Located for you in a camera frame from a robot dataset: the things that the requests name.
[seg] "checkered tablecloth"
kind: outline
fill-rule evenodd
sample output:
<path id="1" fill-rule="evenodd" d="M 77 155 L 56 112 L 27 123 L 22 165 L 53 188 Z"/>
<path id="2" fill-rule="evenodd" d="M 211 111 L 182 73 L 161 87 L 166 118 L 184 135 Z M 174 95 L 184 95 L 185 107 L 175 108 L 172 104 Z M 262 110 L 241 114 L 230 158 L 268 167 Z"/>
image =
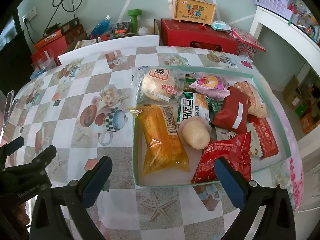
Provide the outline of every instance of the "checkered tablecloth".
<path id="1" fill-rule="evenodd" d="M 110 156 L 110 191 L 102 190 L 87 210 L 106 239 L 220 239 L 239 209 L 233 207 L 219 182 L 208 187 L 149 189 L 137 187 L 133 181 L 132 116 L 126 109 L 133 104 L 131 66 L 143 65 L 220 67 L 260 75 L 244 58 L 205 49 L 142 47 L 80 58 L 40 75 L 17 93 L 19 100 L 5 131 L 9 139 L 25 139 L 17 151 L 16 164 L 30 163 L 39 152 L 54 145 L 57 155 L 46 171 L 52 186 L 59 187 L 80 179 L 89 159 Z M 281 114 L 279 101 L 275 97 L 272 100 Z M 110 134 L 99 135 L 101 131 L 89 125 L 92 112 L 85 109 L 90 105 L 126 112 L 127 122 L 113 132 L 106 146 L 100 144 L 99 136 L 101 141 L 108 141 Z M 254 173 L 252 179 L 262 186 L 286 185 L 292 206 L 297 209 L 303 191 L 301 159 L 289 122 L 286 116 L 282 119 L 287 137 L 292 140 L 292 158 Z M 67 208 L 62 208 L 74 238 L 81 239 Z M 247 239 L 252 239 L 262 214 L 263 210 Z"/>

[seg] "orange label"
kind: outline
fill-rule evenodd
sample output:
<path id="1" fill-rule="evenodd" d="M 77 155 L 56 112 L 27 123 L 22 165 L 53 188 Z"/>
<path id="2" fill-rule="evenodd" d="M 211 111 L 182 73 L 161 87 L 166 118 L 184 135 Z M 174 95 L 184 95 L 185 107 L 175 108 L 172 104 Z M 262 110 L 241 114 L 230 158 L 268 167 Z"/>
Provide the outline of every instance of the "orange label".
<path id="1" fill-rule="evenodd" d="M 169 72 L 170 72 L 169 69 L 153 68 L 150 70 L 149 76 L 167 81 L 169 77 Z"/>

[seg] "white shelf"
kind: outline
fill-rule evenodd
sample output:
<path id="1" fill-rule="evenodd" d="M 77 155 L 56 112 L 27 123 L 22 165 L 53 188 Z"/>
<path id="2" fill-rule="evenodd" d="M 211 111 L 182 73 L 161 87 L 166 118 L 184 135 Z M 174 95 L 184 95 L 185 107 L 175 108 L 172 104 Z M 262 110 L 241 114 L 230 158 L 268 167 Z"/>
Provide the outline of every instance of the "white shelf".
<path id="1" fill-rule="evenodd" d="M 281 16 L 257 6 L 250 33 L 257 39 L 265 26 L 293 46 L 320 76 L 320 48 L 303 31 Z M 320 148 L 320 126 L 298 141 L 301 158 Z"/>

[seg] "wall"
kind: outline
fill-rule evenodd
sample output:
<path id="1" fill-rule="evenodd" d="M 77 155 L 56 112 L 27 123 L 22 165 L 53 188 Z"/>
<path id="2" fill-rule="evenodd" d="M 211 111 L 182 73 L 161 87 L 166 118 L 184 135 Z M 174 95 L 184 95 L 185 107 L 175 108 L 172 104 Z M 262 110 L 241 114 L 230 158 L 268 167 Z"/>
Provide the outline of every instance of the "wall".
<path id="1" fill-rule="evenodd" d="M 249 31 L 256 11 L 254 0 L 207 0 L 216 3 L 215 19 L 221 19 L 227 23 Z M 71 0 L 66 0 L 66 7 L 71 9 Z M 37 7 L 37 16 L 30 22 L 30 34 L 34 41 L 41 39 L 43 31 L 48 24 L 55 8 L 52 0 L 23 0 L 18 6 L 19 18 L 26 14 L 33 6 Z M 168 18 L 167 0 L 83 0 L 80 8 L 75 12 L 84 29 L 92 29 L 101 19 L 109 14 L 113 19 L 111 23 L 129 20 L 127 10 L 140 8 L 143 10 L 142 19 Z M 73 19 L 73 14 L 59 8 L 50 26 L 54 23 L 65 23 Z M 33 45 L 28 37 L 25 27 L 26 40 L 32 52 Z M 296 56 L 296 51 L 285 41 L 281 41 L 276 34 L 263 30 L 259 40 L 266 47 L 266 53 L 257 53 L 254 63 L 265 75 L 268 82 L 273 85 L 285 86 L 286 78 L 292 73 L 299 72 L 302 67 L 302 59 Z"/>

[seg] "dark red snack package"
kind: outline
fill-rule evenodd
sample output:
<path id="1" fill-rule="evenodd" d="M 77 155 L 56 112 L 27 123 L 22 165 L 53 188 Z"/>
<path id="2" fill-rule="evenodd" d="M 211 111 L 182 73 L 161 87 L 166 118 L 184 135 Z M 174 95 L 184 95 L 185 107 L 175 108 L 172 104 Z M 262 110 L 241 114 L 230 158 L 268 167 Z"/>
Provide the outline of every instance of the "dark red snack package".
<path id="1" fill-rule="evenodd" d="M 275 137 L 272 134 L 271 128 L 266 118 L 256 117 L 254 115 L 248 115 L 249 122 L 251 122 L 257 131 L 261 150 L 262 159 L 277 155 L 279 152 Z"/>
<path id="2" fill-rule="evenodd" d="M 247 132 L 248 97 L 233 86 L 228 87 L 230 96 L 224 98 L 222 110 L 213 119 L 215 126 L 237 134 Z"/>
<path id="3" fill-rule="evenodd" d="M 247 181 L 251 180 L 251 158 L 248 154 L 250 145 L 251 132 L 237 135 L 231 140 L 211 139 L 209 145 L 202 150 L 202 157 L 191 183 L 218 179 L 214 173 L 214 161 L 219 157 L 225 157 L 234 170 L 239 171 Z"/>

